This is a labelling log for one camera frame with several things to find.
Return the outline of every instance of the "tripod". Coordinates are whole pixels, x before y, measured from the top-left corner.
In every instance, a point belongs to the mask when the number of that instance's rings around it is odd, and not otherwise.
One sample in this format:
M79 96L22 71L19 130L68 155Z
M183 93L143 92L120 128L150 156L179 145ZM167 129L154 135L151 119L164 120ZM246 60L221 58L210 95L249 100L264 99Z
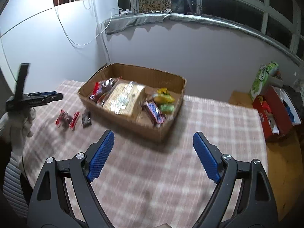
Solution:
M177 13L177 10L178 10L181 2L182 2L182 0L178 0L177 6L176 6L176 8L174 10L174 13ZM184 0L184 12L185 12L185 15L187 15L187 4L189 5L189 8L191 10L192 15L194 15L194 11L193 11L193 8L192 8L190 0Z

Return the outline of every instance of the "gloved hand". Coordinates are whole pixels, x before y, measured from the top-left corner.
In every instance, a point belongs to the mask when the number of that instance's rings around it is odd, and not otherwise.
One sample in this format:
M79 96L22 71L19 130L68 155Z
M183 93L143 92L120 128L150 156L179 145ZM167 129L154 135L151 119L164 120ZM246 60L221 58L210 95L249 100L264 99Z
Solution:
M25 145L25 138L31 137L32 121L36 117L34 109L26 108L22 111L6 112L0 120L0 138L12 145L12 152L21 156Z

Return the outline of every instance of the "metal bolt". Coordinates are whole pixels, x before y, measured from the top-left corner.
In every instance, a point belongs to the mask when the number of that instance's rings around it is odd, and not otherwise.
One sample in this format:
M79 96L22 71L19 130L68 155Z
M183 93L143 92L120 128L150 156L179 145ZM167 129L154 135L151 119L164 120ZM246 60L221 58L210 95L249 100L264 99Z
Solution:
M47 163L52 163L54 161L54 159L52 158L52 157L49 157L48 159L47 159Z
M260 164L261 161L259 161L258 159L254 159L254 160L253 160L253 163L254 163L254 164Z
M223 158L226 159L226 160L230 160L231 155L230 154L223 154Z
M76 158L78 158L78 159L83 159L84 156L85 156L84 153L78 153L78 154L76 155Z

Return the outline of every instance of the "blue textured pad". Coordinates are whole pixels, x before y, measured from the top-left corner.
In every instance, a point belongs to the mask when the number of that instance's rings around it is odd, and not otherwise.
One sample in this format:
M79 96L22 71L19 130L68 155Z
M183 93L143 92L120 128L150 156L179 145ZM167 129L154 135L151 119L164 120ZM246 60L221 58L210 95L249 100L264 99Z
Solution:
M221 179L219 176L219 172L217 170L217 162L213 158L212 154L210 153L209 149L198 135L195 133L193 136L193 147L207 173L209 179L212 179L215 183L218 183Z
M90 162L90 170L89 174L87 175L87 179L92 182L95 178L98 178L101 170L113 148L114 145L114 133L111 131L103 143L98 148L97 152L95 153L94 157Z

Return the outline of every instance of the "plaid tablecloth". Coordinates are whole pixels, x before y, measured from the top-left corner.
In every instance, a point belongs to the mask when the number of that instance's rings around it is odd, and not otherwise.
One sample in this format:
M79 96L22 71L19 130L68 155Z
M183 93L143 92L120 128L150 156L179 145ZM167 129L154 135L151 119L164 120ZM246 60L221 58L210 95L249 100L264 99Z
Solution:
M57 89L62 101L37 109L24 151L25 171L34 187L45 160L70 159L97 142L106 129L115 134L115 144L99 176L92 183L95 194L115 227L192 227L208 203L215 183L207 177L193 149L192 137L202 131L210 143L234 159L261 160L267 172L267 154L256 110L209 99L185 96L180 113L164 144L154 144L93 116L92 126L63 132L55 125L61 109L74 114L85 110L77 91L83 83L64 81ZM231 217L241 181L237 180L224 219ZM83 220L72 184L67 189L75 216Z

